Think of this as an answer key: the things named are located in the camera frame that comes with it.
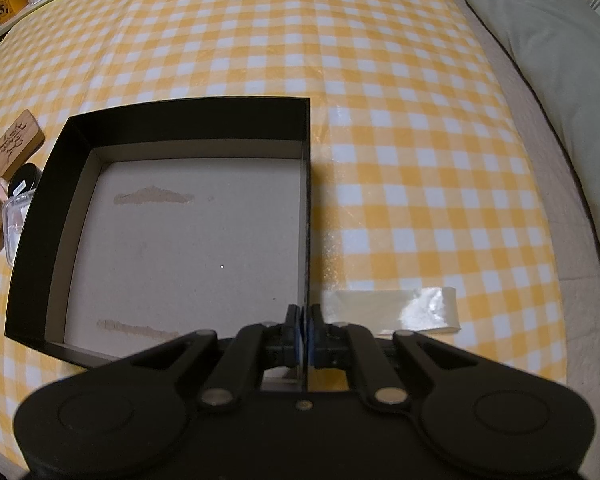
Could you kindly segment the black cardboard box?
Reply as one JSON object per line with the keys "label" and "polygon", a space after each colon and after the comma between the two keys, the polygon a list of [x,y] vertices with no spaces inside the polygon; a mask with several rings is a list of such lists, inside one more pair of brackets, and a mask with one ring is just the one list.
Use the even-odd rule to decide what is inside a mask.
{"label": "black cardboard box", "polygon": [[304,308],[310,111],[204,96],[70,117],[24,220],[5,336],[92,368]]}

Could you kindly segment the yellow checkered tablecloth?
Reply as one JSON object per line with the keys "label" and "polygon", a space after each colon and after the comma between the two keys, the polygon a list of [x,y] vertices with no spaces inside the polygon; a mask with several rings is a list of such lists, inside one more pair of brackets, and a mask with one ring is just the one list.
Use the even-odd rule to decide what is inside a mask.
{"label": "yellow checkered tablecloth", "polygon": [[189,96],[311,102],[314,290],[450,286],[448,343],[564,382],[550,229],[524,141],[452,0],[56,0],[0,43],[0,136]]}

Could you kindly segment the clear press-on nail box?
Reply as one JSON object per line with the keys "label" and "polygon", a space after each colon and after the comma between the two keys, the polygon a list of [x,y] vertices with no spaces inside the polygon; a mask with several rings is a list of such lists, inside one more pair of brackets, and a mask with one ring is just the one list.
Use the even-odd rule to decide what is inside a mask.
{"label": "clear press-on nail box", "polygon": [[2,207],[3,244],[7,264],[12,268],[35,190],[12,196]]}

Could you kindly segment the black round compact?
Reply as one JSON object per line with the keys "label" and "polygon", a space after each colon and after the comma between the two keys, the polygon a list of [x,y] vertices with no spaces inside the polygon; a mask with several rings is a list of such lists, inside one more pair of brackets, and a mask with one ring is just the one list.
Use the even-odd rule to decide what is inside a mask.
{"label": "black round compact", "polygon": [[42,170],[35,166],[33,162],[26,162],[19,167],[9,181],[7,197],[17,197],[18,195],[35,190],[38,187],[42,177]]}

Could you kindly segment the carved wooden block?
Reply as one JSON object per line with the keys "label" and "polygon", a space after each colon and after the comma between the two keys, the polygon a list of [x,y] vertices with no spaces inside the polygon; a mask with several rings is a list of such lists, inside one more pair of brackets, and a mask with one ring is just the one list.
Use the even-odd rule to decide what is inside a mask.
{"label": "carved wooden block", "polygon": [[0,137],[0,177],[12,180],[15,172],[42,146],[44,132],[30,110],[24,110]]}

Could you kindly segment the grey pillow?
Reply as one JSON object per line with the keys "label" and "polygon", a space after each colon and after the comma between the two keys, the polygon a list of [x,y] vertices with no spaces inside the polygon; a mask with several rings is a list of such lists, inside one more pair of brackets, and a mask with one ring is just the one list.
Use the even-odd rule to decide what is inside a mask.
{"label": "grey pillow", "polygon": [[466,0],[562,141],[600,241],[600,17],[583,0]]}

